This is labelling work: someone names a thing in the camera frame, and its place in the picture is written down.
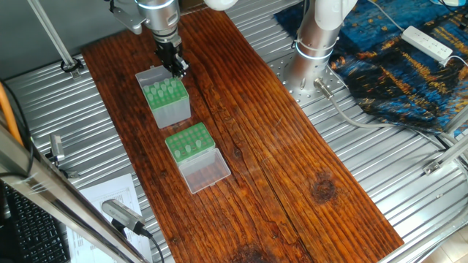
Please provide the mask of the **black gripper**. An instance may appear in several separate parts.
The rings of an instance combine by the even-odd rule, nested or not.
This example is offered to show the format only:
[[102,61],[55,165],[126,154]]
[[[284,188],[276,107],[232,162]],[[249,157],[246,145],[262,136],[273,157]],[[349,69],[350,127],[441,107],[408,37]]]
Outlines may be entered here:
[[181,38],[156,38],[156,55],[174,77],[186,75],[189,64],[181,57]]

